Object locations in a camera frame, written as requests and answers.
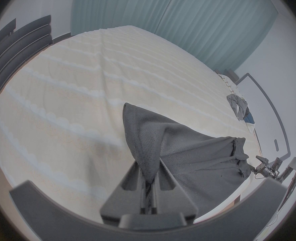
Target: pile of clothes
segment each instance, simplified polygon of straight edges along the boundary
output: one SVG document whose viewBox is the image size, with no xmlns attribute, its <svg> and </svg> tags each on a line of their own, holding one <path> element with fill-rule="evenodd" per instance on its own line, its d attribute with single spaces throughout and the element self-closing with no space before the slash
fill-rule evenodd
<svg viewBox="0 0 296 241">
<path fill-rule="evenodd" d="M 239 97 L 236 94 L 230 94 L 227 96 L 227 100 L 233 109 L 236 117 L 242 121 L 246 122 L 249 132 L 253 132 L 255 129 L 255 121 L 252 114 L 249 111 L 248 104 L 245 99 Z"/>
</svg>

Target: dark gray garment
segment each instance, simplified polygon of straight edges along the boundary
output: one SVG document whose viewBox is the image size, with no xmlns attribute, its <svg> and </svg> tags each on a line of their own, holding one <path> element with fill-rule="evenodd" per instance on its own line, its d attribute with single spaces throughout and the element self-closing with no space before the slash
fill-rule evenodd
<svg viewBox="0 0 296 241">
<path fill-rule="evenodd" d="M 245 117 L 246 109 L 248 106 L 247 102 L 235 94 L 229 94 L 227 96 L 227 100 L 228 100 L 231 108 L 233 109 L 236 117 L 240 121 L 242 121 L 243 118 Z"/>
<path fill-rule="evenodd" d="M 213 138 L 165 116 L 126 103 L 126 141 L 152 183 L 159 158 L 198 207 L 197 217 L 228 198 L 251 173 L 244 153 L 245 138 Z"/>
</svg>

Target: bed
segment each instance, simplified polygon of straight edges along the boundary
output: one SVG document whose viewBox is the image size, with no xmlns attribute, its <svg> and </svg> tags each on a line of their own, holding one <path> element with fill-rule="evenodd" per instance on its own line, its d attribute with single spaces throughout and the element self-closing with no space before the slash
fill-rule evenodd
<svg viewBox="0 0 296 241">
<path fill-rule="evenodd" d="M 0 168 L 12 187 L 31 180 L 55 202 L 102 222 L 99 209 L 134 162 L 125 102 L 212 137 L 245 137 L 220 76 L 167 40 L 133 26 L 85 32 L 42 51 L 0 94 Z M 210 218 L 236 199 L 251 175 Z"/>
</svg>

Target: white cloth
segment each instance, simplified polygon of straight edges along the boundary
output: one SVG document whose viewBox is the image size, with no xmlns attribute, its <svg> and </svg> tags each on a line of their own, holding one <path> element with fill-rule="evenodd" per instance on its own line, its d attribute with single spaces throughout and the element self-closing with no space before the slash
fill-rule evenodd
<svg viewBox="0 0 296 241">
<path fill-rule="evenodd" d="M 203 134 L 256 137 L 207 66 L 145 30 L 85 32 L 41 52 L 0 94 L 0 167 L 14 187 L 33 181 L 51 199 L 102 222 L 99 209 L 134 159 L 122 122 L 125 102 Z"/>
</svg>

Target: white patterned garment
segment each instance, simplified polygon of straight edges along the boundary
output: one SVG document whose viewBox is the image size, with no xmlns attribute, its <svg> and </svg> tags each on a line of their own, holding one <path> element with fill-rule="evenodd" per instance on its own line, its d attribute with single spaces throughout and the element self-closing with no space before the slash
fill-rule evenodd
<svg viewBox="0 0 296 241">
<path fill-rule="evenodd" d="M 12 187 L 29 179 L 102 222 L 100 207 L 134 162 L 124 103 L 213 137 L 245 137 L 251 161 L 258 142 L 228 94 L 216 73 L 159 36 L 133 26 L 85 32 L 41 52 L 0 94 L 0 167 Z"/>
</svg>

